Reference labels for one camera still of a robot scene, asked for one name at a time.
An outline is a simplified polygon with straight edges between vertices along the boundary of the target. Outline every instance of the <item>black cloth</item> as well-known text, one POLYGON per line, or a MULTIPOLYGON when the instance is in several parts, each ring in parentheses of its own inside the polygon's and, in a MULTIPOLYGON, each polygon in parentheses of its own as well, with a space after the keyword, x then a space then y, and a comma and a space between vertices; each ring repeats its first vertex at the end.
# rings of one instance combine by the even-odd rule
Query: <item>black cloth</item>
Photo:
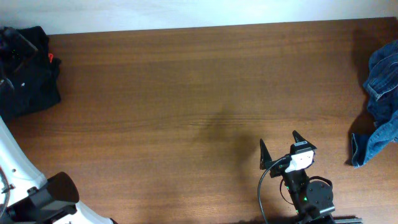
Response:
POLYGON ((16 73, 8 75, 14 90, 0 95, 0 116, 7 121, 29 113, 45 110, 61 101, 56 80, 61 60, 49 60, 49 37, 41 27, 18 30, 38 52, 16 73))

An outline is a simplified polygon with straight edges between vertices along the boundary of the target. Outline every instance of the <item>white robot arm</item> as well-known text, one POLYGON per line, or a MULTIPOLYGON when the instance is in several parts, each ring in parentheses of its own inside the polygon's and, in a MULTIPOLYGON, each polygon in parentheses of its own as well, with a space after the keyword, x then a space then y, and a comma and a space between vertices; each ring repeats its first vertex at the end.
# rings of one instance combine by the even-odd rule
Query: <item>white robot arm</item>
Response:
MULTIPOLYGON (((66 180, 70 181, 72 189, 67 189, 67 191, 75 190, 76 202, 69 205, 72 210, 71 212, 57 212, 57 206, 62 202, 62 196, 59 196, 59 192, 45 192, 43 194, 54 194, 56 195, 57 201, 52 202, 51 205, 47 205, 48 202, 41 202, 40 198, 33 203, 35 205, 43 206, 43 214, 38 215, 38 220, 28 220, 35 215, 25 215, 13 211, 13 206, 24 209, 27 207, 26 201, 31 203, 31 198, 35 197, 36 192, 40 192, 41 189, 46 190, 47 186, 51 184, 51 179, 47 181, 43 173, 41 173, 29 160, 26 158, 25 154, 22 152, 14 137, 8 130, 4 121, 0 118, 0 223, 79 223, 79 224, 117 224, 110 218, 104 218, 96 214, 90 208, 88 208, 83 202, 80 201, 78 197, 77 190, 70 180, 69 176, 62 173, 60 177, 65 177, 66 180)), ((34 213, 34 206, 31 209, 31 213, 34 213)))

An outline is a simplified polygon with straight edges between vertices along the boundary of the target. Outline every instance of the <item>white wall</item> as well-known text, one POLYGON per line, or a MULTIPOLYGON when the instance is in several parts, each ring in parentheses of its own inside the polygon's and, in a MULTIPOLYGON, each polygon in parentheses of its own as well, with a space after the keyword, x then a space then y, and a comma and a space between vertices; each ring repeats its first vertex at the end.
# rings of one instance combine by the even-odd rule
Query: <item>white wall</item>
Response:
POLYGON ((398 0, 0 0, 0 26, 48 34, 398 16, 398 0))

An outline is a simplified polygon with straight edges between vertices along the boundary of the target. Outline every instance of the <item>brown tabletop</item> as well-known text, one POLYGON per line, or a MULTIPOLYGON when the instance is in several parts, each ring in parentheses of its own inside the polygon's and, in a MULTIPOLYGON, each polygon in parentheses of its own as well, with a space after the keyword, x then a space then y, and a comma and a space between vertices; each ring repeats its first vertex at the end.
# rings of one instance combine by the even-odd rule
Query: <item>brown tabletop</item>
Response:
MULTIPOLYGON (((385 18, 53 35, 62 102, 8 125, 47 177, 66 172, 119 224, 260 220, 259 139, 277 159, 293 130, 318 148, 307 174, 333 181, 334 216, 394 223, 398 145, 346 161, 349 133, 374 129, 369 56, 397 34, 385 18)), ((264 180, 266 214, 293 216, 279 182, 264 180)))

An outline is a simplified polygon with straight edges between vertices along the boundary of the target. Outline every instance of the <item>wood grain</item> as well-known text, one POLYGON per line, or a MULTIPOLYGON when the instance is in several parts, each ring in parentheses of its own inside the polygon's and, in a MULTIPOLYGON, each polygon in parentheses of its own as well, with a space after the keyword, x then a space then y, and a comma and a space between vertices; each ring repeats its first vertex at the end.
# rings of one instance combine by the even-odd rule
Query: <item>wood grain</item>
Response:
MULTIPOLYGON (((318 147, 308 175, 333 181, 336 212, 398 220, 398 147, 345 165, 349 133, 371 133, 361 84, 396 19, 51 36, 62 102, 9 128, 47 176, 119 223, 260 217, 259 139, 276 159, 297 130, 318 147)), ((267 216, 295 215, 267 178, 267 216)))

